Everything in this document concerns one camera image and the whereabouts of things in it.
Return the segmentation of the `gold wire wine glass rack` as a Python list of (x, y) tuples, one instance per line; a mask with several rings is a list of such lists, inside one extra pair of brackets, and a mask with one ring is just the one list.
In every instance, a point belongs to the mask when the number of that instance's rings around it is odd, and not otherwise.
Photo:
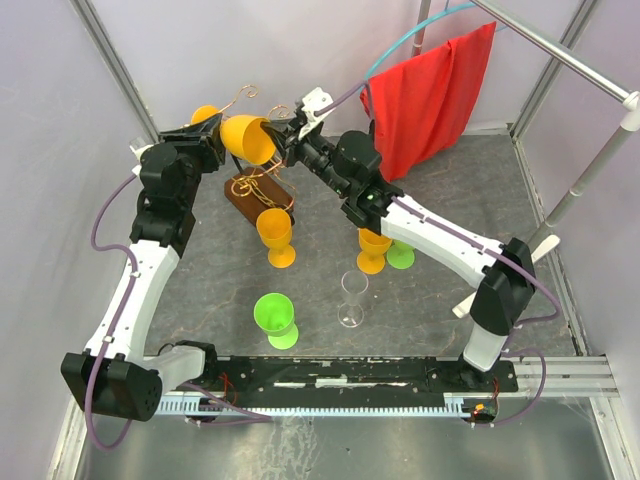
[[(242, 86), (233, 99), (223, 109), (228, 116), (232, 116), (229, 111), (234, 107), (241, 97), (249, 99), (259, 94), (257, 86), (246, 84)], [(254, 166), (228, 153), (238, 173), (227, 181), (225, 187), (228, 189), (229, 201), (246, 216), (251, 223), (256, 223), (258, 216), (267, 209), (279, 208), (285, 210), (289, 216), (293, 215), (295, 205), (295, 188), (282, 181), (279, 173), (282, 169), (282, 159), (276, 153), (267, 163), (261, 166)]]

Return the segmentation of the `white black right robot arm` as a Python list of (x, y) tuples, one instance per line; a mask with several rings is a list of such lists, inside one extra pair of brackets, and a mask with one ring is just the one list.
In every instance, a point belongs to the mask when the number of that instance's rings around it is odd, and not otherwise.
[(459, 382), (478, 391), (494, 377), (493, 365), (537, 291), (529, 247), (470, 232), (421, 206), (380, 170), (372, 137), (350, 130), (331, 143), (320, 126), (305, 132), (301, 117), (265, 127), (286, 166), (301, 163), (334, 191), (346, 217), (357, 227), (398, 240), (441, 263), (475, 288), (474, 322), (457, 367)]

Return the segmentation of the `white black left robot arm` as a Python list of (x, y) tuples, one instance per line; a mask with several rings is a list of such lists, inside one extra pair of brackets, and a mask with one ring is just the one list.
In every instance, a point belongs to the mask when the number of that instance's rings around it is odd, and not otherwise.
[(203, 175), (225, 162), (222, 139), (228, 125), (215, 113), (198, 123), (165, 131), (155, 144), (136, 150), (138, 164), (116, 189), (137, 183), (141, 191), (129, 244), (97, 241), (100, 253), (119, 252), (122, 276), (95, 333), (79, 353), (68, 353), (61, 374), (91, 422), (95, 415), (149, 420), (164, 394), (190, 382), (199, 390), (215, 387), (221, 368), (214, 345), (179, 341), (166, 353), (144, 354), (147, 334), (162, 292), (184, 255), (195, 226), (193, 206)]

